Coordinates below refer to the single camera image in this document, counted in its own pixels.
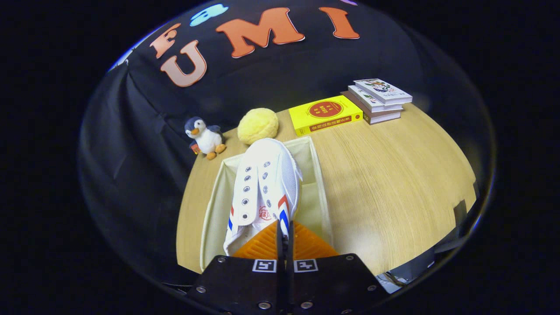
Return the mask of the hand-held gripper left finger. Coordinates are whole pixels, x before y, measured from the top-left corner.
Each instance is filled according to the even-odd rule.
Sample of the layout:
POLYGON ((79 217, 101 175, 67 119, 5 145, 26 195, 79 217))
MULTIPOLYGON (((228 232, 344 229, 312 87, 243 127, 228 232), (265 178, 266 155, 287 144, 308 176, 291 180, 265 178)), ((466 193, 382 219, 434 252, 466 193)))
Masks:
POLYGON ((284 254, 277 220, 276 259, 241 259, 217 255, 186 293, 188 299, 220 315, 282 315, 284 254))

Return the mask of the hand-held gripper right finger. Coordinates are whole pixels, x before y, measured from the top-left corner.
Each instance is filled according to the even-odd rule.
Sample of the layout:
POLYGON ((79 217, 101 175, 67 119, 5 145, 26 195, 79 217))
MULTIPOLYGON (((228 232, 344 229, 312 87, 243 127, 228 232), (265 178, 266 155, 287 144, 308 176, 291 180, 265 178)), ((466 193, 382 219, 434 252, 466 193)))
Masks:
POLYGON ((366 315, 388 299, 358 255, 296 259, 297 223, 287 248, 287 305, 291 315, 366 315))

